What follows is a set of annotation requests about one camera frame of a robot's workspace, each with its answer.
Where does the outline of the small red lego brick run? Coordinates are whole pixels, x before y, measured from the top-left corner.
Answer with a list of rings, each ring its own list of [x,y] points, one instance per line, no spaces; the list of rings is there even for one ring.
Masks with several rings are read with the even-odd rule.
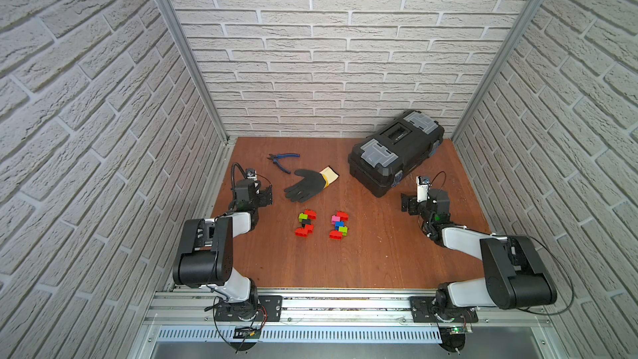
[[[295,235],[298,237],[307,237],[314,232],[313,224],[304,224],[300,228],[295,230]]]

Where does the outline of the red lego brick front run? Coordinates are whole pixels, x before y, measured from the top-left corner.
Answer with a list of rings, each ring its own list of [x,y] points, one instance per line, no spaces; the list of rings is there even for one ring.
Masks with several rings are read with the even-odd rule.
[[[341,240],[343,238],[343,234],[341,231],[332,230],[329,234],[330,239]]]

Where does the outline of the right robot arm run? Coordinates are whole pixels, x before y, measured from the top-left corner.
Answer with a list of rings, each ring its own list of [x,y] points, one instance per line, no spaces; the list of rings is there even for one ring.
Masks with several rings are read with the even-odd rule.
[[[426,304],[438,322],[476,322],[480,307],[517,309],[533,315],[533,307],[555,304],[558,289],[529,235],[485,234],[455,224],[450,200],[443,189],[434,189],[425,176],[415,181],[416,194],[402,194],[402,210],[417,216],[421,232],[440,247],[468,254],[483,264],[483,277],[440,284]]]

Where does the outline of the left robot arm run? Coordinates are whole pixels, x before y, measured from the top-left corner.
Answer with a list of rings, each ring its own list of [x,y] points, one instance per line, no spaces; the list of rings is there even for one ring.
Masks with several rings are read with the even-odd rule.
[[[256,283],[234,268],[234,238],[253,231],[259,208],[272,204],[272,188],[262,188],[257,171],[231,166],[229,209],[212,219],[184,222],[172,278],[175,284],[203,289],[215,296],[206,307],[224,320],[265,322],[267,310],[259,302]]]

